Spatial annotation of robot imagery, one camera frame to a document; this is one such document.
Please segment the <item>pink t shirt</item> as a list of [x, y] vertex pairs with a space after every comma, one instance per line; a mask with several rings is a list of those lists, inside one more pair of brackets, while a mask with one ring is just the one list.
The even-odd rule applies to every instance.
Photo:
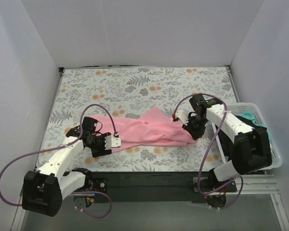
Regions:
[[121, 138], [121, 147], [113, 148], [113, 153], [140, 145], [185, 147], [195, 142], [182, 128], [181, 121], [171, 121], [155, 106], [139, 119], [114, 117], [113, 120]]

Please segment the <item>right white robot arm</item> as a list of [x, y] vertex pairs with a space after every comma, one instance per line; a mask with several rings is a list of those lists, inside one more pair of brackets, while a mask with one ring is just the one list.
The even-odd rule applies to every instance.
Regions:
[[174, 121], [182, 122], [182, 128], [194, 140], [203, 136], [208, 122], [217, 127], [214, 137], [221, 135], [226, 139], [229, 160], [211, 169], [206, 179], [198, 179], [197, 186], [217, 192], [236, 177], [271, 166], [273, 161], [267, 129], [233, 115], [221, 99], [212, 95], [204, 97], [201, 93], [189, 96], [193, 110], [187, 113], [176, 109], [172, 115]]

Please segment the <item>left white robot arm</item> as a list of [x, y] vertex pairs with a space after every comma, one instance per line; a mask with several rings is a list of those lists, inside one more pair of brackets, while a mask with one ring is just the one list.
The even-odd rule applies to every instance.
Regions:
[[63, 200], [73, 192], [89, 192], [86, 198], [90, 206], [97, 196], [100, 180], [92, 176], [85, 168], [75, 168], [67, 172], [72, 160], [85, 148], [93, 154], [110, 154], [113, 136], [110, 132], [100, 133], [96, 127], [98, 120], [85, 117], [80, 126], [71, 128], [63, 141], [63, 148], [36, 171], [24, 176], [22, 208], [50, 217], [55, 216]]

